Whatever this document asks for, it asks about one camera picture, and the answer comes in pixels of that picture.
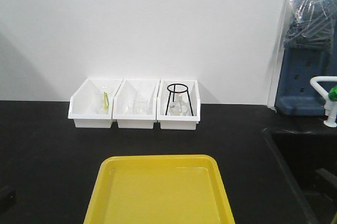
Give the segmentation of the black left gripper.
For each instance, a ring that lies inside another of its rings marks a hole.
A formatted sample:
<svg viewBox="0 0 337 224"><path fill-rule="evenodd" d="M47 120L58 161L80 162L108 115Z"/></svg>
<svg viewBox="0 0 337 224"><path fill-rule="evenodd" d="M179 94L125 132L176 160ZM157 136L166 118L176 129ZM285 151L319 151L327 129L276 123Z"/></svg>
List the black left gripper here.
<svg viewBox="0 0 337 224"><path fill-rule="evenodd" d="M16 204L16 190L11 186L1 187L1 210L7 210Z"/></svg>

